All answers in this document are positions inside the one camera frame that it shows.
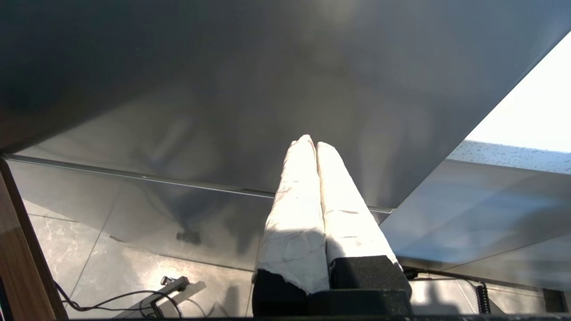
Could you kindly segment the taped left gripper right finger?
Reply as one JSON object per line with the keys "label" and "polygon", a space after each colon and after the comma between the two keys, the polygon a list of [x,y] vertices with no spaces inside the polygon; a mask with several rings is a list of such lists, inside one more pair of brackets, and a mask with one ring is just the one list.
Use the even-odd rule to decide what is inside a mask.
{"label": "taped left gripper right finger", "polygon": [[330,287],[412,293],[394,251],[336,148],[317,145]]}

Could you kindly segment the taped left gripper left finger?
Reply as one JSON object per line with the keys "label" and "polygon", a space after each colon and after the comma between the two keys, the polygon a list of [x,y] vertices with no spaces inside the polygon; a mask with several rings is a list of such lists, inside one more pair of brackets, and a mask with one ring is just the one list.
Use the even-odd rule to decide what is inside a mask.
{"label": "taped left gripper left finger", "polygon": [[311,295],[330,290],[316,148],[291,142],[265,223],[253,276],[254,317],[307,315]]}

